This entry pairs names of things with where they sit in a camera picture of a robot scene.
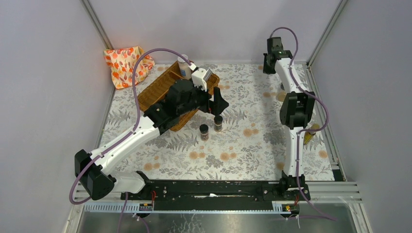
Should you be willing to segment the blue label pellet jar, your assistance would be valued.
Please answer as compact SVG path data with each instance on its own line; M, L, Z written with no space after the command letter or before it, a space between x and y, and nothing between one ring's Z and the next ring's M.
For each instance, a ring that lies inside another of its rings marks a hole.
M182 75L182 78L186 79L186 80L189 80L191 78L191 69L190 69L189 65L180 56L177 56L177 62L178 62L178 66L179 66L179 70L180 70L180 73Z
M211 76L212 71L208 67L202 67L201 69L202 69L201 73L202 73L202 76L203 76L203 80L207 81L209 79L209 77Z

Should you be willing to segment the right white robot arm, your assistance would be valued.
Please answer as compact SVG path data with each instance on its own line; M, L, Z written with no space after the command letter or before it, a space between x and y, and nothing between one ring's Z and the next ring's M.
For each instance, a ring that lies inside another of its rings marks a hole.
M263 72L277 74L281 79L285 97L279 112L286 137L286 159L277 188L285 200L302 196L310 199L301 159L303 157L304 132L313 114L314 92L303 90L293 62L293 55L283 48L280 37L267 39L267 52L264 54Z

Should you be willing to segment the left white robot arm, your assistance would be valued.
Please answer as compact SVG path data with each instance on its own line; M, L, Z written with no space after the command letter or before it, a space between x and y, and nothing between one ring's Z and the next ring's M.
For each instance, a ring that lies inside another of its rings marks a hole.
M140 200L146 199L151 192L148 178L138 172L115 171L116 166L139 146L177 125L181 116L193 110L218 116L228 106L218 87L209 94L192 81L177 80L164 99L152 104L130 129L100 148L91 152L80 150L75 154L76 182L92 200L100 200L113 191L133 193Z

